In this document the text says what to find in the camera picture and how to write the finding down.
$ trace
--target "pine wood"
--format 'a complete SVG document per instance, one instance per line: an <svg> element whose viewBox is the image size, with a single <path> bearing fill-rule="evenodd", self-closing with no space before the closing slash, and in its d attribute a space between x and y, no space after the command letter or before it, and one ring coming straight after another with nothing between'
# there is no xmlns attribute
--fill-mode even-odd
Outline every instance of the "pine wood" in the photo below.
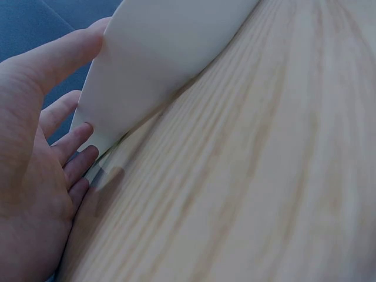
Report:
<svg viewBox="0 0 376 282"><path fill-rule="evenodd" d="M58 281L375 279L375 15L261 1L90 172Z"/></svg>

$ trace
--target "white paper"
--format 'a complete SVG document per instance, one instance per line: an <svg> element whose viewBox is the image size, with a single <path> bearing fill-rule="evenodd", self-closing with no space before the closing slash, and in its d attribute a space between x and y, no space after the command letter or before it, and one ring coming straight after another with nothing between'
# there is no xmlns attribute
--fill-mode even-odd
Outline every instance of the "white paper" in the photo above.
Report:
<svg viewBox="0 0 376 282"><path fill-rule="evenodd" d="M93 61L71 130L83 122L101 155L207 66L258 0L125 0Z"/></svg>

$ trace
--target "finger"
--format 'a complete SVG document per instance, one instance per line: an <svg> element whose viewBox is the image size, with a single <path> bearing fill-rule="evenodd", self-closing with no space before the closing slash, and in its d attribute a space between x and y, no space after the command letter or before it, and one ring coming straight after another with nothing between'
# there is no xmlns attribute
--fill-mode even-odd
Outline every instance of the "finger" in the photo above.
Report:
<svg viewBox="0 0 376 282"><path fill-rule="evenodd" d="M108 19L86 29L73 31L55 41L5 61L10 72L33 86L40 95L47 94L79 67L90 62L100 51Z"/></svg>
<svg viewBox="0 0 376 282"><path fill-rule="evenodd" d="M72 113L78 103L81 91L74 90L59 98L41 112L39 125L43 133L49 138L62 124L62 122Z"/></svg>
<svg viewBox="0 0 376 282"><path fill-rule="evenodd" d="M93 134L93 127L88 123L83 123L74 128L71 132L68 132L51 146L51 150L62 166L65 165L68 159L77 151L79 146L89 139L91 134Z"/></svg>
<svg viewBox="0 0 376 282"><path fill-rule="evenodd" d="M91 167L98 157L98 149L94 146L87 147L84 151L80 152L74 159L67 162L64 166L66 181L68 188L76 183L82 175Z"/></svg>
<svg viewBox="0 0 376 282"><path fill-rule="evenodd" d="M82 199L89 188L88 179L81 178L76 184L72 186L68 194L70 195L73 203L73 215L77 213L77 210L82 202Z"/></svg>

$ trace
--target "skin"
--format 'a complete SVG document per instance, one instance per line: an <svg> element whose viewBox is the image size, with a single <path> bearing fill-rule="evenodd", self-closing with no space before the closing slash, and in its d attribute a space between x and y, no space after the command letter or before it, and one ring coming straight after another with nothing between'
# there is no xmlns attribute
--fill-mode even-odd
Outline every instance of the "skin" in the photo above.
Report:
<svg viewBox="0 0 376 282"><path fill-rule="evenodd" d="M41 111L44 96L102 45L109 19L0 63L0 281L45 281L57 268L98 156L85 123L46 139L76 108L79 91Z"/></svg>

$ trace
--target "wood grain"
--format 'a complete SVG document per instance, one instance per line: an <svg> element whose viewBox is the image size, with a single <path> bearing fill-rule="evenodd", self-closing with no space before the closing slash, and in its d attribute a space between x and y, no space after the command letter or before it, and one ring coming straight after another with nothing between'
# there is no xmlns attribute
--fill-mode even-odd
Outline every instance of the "wood grain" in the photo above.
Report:
<svg viewBox="0 0 376 282"><path fill-rule="evenodd" d="M375 280L375 15L261 1L93 170L58 281Z"/></svg>

